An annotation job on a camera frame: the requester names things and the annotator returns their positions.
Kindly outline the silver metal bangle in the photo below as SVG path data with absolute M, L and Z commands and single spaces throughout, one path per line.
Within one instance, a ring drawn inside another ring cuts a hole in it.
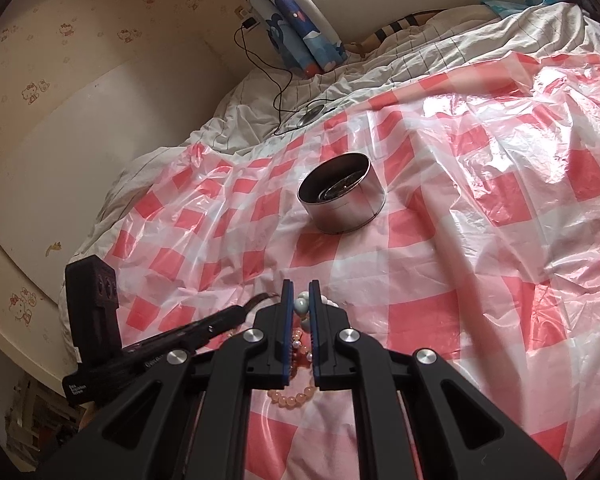
M 358 182 L 360 182 L 364 177 L 364 171 L 357 171 L 352 172 L 352 174 L 347 174 L 332 185 L 329 185 L 328 188 L 323 188 L 321 192 L 318 193 L 317 200 L 319 202 L 336 200 L 340 196 L 347 194 L 351 188 L 357 186 Z

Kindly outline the white headboard panel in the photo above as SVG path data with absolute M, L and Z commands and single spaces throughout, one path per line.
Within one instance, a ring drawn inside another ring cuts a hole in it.
M 90 82 L 39 122 L 0 168 L 0 246 L 57 298 L 114 180 L 132 160 L 183 142 L 234 86 L 197 39 L 160 47 Z

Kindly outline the red white checkered plastic sheet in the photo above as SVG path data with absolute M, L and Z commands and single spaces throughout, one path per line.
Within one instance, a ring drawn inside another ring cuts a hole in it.
M 351 152 L 386 203 L 326 234 L 298 189 Z M 245 159 L 192 145 L 93 252 L 125 344 L 319 281 L 387 348 L 439 352 L 576 478 L 600 449 L 600 52 L 428 76 Z

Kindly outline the round silver metal tin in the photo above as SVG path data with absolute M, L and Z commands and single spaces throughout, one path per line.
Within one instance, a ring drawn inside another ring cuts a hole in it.
M 387 194 L 370 159 L 351 152 L 315 167 L 301 182 L 298 200 L 314 226 L 342 234 L 366 226 L 381 212 Z

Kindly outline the round grey charger puck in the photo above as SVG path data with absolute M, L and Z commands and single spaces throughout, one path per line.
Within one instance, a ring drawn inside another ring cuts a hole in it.
M 303 116 L 299 120 L 299 126 L 304 127 L 306 125 L 312 124 L 318 118 L 320 118 L 326 110 L 326 105 L 324 103 L 318 103 L 311 105 L 308 110 L 303 114 Z

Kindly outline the striped pillow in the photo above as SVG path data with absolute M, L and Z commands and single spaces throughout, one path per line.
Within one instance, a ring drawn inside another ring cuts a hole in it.
M 350 44 L 345 44 L 344 48 L 347 52 L 365 58 L 370 52 L 373 52 L 373 50 L 380 47 L 387 38 L 395 35 L 397 32 L 402 32 L 402 30 L 412 30 L 417 27 L 422 27 L 430 20 L 430 18 L 433 18 L 439 13 L 440 10 L 429 10 L 407 14 L 403 18 L 400 18 L 400 20 L 391 22 L 388 25 L 377 29 L 376 32 L 362 42 L 353 41 L 350 42 Z

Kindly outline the white grid bedsheet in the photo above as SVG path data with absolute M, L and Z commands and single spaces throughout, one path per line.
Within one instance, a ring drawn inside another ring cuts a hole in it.
M 107 205 L 82 247 L 83 255 L 96 255 L 97 237 L 117 223 L 149 188 L 151 177 L 168 162 L 195 144 L 211 148 L 230 160 L 245 159 L 277 139 L 291 140 L 300 133 L 374 96 L 419 81 L 428 76 L 478 62 L 495 61 L 509 53 L 542 58 L 561 53 L 600 52 L 600 24 L 578 6 L 556 3 L 537 6 L 509 18 L 496 18 L 483 6 L 446 11 L 422 29 L 398 32 L 363 61 L 344 66 L 327 77 L 299 81 L 291 88 L 296 103 L 324 103 L 326 115 L 313 125 L 291 129 L 276 136 L 256 107 L 254 92 L 258 78 L 249 77 L 226 99 L 218 117 L 193 133 L 184 146 L 140 161 L 138 183 L 128 174 L 117 186 L 121 202 Z

